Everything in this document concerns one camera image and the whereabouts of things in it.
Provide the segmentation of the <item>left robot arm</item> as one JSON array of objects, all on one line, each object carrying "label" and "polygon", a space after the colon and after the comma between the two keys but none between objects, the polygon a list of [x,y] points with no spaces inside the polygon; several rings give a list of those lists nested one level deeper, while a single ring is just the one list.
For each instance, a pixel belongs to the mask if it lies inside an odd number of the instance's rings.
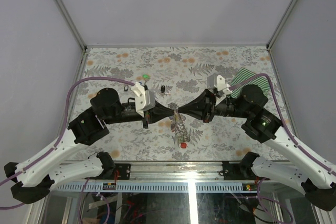
[{"label": "left robot arm", "polygon": [[100,90],[91,99],[90,108],[72,120],[43,150],[25,162],[7,163],[4,171],[14,182],[10,189],[13,198],[23,204],[32,204],[55,188],[78,179],[113,178],[116,165],[107,152],[98,152],[74,164],[62,163],[107,136],[109,124],[140,121],[146,129],[149,124],[173,116],[174,111],[158,103],[145,87],[135,88],[134,93],[134,98],[121,103],[115,89]]}]

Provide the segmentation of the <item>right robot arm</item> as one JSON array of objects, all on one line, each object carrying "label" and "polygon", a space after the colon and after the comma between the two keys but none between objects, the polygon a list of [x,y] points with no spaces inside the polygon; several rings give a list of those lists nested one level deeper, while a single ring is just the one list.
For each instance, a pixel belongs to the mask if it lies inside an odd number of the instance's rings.
[{"label": "right robot arm", "polygon": [[204,123],[215,116],[244,118],[244,132],[253,140],[266,144],[294,166],[285,167],[268,161],[256,153],[248,153],[240,162],[239,172],[245,179],[255,175],[269,178],[302,193],[316,207],[331,211],[335,208],[335,164],[326,160],[294,136],[286,124],[264,108],[268,98],[260,87],[249,84],[235,99],[218,98],[209,90],[180,107]]}]

